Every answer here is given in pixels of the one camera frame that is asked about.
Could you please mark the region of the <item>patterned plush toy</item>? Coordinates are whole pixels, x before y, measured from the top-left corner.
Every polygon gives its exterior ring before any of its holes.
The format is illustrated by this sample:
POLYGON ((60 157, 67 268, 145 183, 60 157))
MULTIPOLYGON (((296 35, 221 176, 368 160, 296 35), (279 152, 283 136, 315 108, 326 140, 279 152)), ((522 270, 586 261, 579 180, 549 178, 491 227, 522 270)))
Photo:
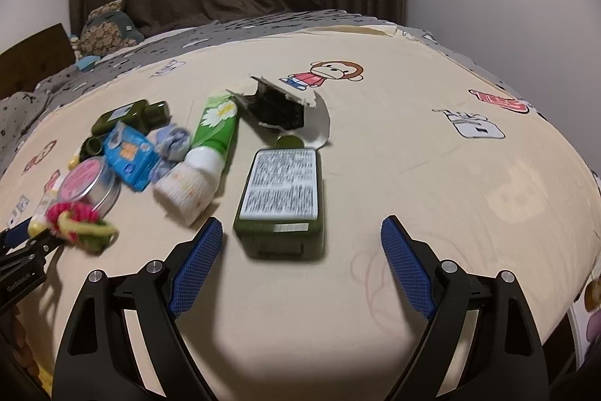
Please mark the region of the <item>patterned plush toy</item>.
POLYGON ((90 12, 76 41, 80 55, 105 57, 145 40, 124 12, 124 6, 123 0, 114 0, 90 12))

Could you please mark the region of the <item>small yellow cap bottle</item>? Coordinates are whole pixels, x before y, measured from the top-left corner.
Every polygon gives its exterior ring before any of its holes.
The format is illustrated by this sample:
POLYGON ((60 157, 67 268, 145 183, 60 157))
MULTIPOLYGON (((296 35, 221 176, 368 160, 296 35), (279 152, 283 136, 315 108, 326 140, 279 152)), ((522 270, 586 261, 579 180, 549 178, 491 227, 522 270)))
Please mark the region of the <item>small yellow cap bottle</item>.
POLYGON ((53 225, 47 217, 47 213, 53 204, 58 201, 58 191, 54 189, 47 190, 41 198, 33 215, 30 218, 30 223, 27 225, 27 234, 30 238, 34 238, 45 230, 53 231, 53 225))

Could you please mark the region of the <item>small cream tube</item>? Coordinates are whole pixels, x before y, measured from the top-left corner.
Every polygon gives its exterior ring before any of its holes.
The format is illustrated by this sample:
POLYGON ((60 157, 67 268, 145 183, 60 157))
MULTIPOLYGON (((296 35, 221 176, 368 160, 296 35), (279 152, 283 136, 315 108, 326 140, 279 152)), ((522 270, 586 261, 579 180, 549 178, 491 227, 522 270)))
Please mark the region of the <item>small cream tube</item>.
POLYGON ((78 164, 80 164, 80 155, 79 154, 75 154, 71 160, 69 161, 68 165, 67 165, 67 169, 68 170, 72 170, 74 169, 78 164))

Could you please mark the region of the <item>green bottle white label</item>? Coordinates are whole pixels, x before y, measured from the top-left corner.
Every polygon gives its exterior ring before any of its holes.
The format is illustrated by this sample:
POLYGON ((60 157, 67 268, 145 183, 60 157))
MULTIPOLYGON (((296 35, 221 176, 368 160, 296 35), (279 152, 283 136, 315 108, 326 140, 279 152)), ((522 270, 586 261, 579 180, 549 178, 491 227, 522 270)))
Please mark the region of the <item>green bottle white label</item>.
POLYGON ((319 260, 325 249, 321 159, 285 135, 256 152, 233 230, 254 260, 319 260))

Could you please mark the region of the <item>small blue book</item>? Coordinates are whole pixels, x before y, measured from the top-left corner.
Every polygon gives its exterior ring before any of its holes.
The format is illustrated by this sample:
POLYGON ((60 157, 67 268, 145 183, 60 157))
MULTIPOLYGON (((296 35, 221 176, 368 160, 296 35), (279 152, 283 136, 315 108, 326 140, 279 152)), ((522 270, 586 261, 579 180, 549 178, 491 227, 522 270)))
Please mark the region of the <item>small blue book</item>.
POLYGON ((83 56, 76 62, 76 68, 81 72, 88 72, 91 71, 100 60, 101 58, 99 56, 83 56))

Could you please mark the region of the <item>grey patterned duvet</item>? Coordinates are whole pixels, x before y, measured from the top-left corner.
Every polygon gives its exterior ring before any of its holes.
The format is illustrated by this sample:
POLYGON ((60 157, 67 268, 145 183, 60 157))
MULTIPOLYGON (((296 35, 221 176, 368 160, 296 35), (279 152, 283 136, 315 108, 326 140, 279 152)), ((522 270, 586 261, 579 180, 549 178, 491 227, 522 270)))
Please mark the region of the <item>grey patterned duvet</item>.
POLYGON ((419 29, 336 10, 213 22, 69 67, 1 103, 1 183, 42 182, 64 171, 97 118, 137 100, 168 104, 195 130, 210 98, 253 95, 260 80, 350 61, 362 75, 293 91, 330 119, 305 138, 330 176, 408 180, 443 173, 582 183, 598 174, 528 102, 503 108, 507 85, 419 29))

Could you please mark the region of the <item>light blue crumpled sock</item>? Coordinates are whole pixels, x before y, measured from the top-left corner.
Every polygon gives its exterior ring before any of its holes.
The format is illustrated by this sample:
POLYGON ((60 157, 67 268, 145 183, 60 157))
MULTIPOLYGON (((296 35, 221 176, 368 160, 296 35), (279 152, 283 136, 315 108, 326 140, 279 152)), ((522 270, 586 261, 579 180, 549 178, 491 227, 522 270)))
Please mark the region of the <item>light blue crumpled sock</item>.
POLYGON ((153 184, 166 176, 189 152, 192 136, 186 127, 169 124, 156 131, 155 151, 159 161, 151 171, 153 184))

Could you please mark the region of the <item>brown wooden headboard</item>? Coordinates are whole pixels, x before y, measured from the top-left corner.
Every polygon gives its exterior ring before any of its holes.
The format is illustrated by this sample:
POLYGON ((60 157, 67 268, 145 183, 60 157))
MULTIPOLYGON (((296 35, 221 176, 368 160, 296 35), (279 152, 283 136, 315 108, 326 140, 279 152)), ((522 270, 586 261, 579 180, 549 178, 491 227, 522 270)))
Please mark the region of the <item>brown wooden headboard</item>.
POLYGON ((1 54, 0 97, 32 92, 43 79, 74 63, 76 55, 63 26, 47 27, 1 54))

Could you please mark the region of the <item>pink yellow hair scrunchie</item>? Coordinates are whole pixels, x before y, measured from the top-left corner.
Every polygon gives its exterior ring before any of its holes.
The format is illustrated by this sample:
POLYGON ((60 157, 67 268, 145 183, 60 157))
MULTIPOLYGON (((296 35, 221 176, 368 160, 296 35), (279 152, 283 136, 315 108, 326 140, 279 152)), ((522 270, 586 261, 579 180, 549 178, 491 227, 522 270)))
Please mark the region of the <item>pink yellow hair scrunchie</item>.
POLYGON ((79 201, 52 204, 46 219, 55 236, 91 254, 103 253, 119 234, 118 229, 89 204, 79 201))

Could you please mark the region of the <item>green daisy cream tube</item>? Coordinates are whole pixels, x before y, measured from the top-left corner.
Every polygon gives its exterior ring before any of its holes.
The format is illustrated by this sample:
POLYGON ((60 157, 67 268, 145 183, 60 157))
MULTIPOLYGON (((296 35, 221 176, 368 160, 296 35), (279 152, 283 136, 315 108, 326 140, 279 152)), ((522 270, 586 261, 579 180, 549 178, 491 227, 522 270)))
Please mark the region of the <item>green daisy cream tube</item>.
POLYGON ((210 97, 183 160, 154 185, 158 202, 180 224, 193 224, 215 197, 237 122, 232 95, 210 97))

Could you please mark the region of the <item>dark green bottle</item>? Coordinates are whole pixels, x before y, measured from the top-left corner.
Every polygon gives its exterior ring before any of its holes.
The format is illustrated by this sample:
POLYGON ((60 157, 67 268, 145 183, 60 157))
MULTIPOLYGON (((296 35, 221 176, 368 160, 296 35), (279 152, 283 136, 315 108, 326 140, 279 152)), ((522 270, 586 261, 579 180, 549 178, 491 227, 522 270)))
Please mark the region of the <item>dark green bottle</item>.
POLYGON ((170 108, 166 101, 150 104, 147 100, 138 100, 101 115, 92 126, 91 134, 93 136, 108 134, 117 123, 122 122, 147 135, 155 129, 166 126, 170 119, 170 108))

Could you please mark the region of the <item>small dark green cap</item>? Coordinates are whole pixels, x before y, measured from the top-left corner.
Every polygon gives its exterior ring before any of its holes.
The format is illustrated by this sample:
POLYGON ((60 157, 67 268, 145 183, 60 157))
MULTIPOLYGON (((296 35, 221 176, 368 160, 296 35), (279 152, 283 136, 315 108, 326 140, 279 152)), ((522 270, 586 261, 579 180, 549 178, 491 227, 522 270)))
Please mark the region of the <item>small dark green cap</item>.
POLYGON ((90 136, 80 147, 79 159, 80 162, 86 161, 93 157, 104 155, 104 142, 100 136, 90 136))

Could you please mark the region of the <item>cream cartoon monkey blanket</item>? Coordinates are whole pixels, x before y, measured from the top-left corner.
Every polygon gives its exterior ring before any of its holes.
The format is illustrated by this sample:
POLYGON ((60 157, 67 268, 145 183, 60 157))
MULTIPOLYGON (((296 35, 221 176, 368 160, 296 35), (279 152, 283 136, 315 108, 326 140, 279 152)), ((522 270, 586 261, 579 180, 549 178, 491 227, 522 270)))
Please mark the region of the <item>cream cartoon monkey blanket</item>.
POLYGON ((104 112, 165 101, 195 128, 207 99, 252 91, 326 61, 362 79, 320 86, 325 253, 316 262, 251 260, 233 230, 246 176, 268 132, 242 121, 210 207, 223 249, 178 322, 222 400, 380 400, 425 326, 399 291, 380 242, 398 216, 409 234, 466 271, 515 273, 542 338, 581 292, 600 251, 593 172, 536 110, 487 103, 498 89, 397 29, 329 27, 204 46, 143 65, 111 60, 73 82, 1 181, 1 222, 33 214, 46 184, 104 112))

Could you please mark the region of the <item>blue wet wipes pack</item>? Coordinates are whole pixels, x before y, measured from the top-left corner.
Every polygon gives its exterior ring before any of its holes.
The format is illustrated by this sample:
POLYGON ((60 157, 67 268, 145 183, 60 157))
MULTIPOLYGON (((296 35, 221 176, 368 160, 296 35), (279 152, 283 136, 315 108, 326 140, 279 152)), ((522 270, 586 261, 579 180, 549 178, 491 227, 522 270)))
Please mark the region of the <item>blue wet wipes pack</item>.
POLYGON ((151 181, 151 171, 160 157, 154 145, 133 127, 118 122, 103 144, 108 165, 120 180, 135 192, 151 181))

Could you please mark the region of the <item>pink lid round tin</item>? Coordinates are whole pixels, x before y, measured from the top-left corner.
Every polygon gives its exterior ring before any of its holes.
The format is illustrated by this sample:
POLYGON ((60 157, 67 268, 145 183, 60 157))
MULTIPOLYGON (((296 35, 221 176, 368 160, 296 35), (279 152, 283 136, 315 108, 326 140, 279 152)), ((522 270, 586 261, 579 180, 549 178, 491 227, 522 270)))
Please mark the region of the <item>pink lid round tin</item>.
POLYGON ((57 198, 62 203, 87 204, 104 218, 115 205, 120 181, 104 157, 78 164, 62 180, 57 198))

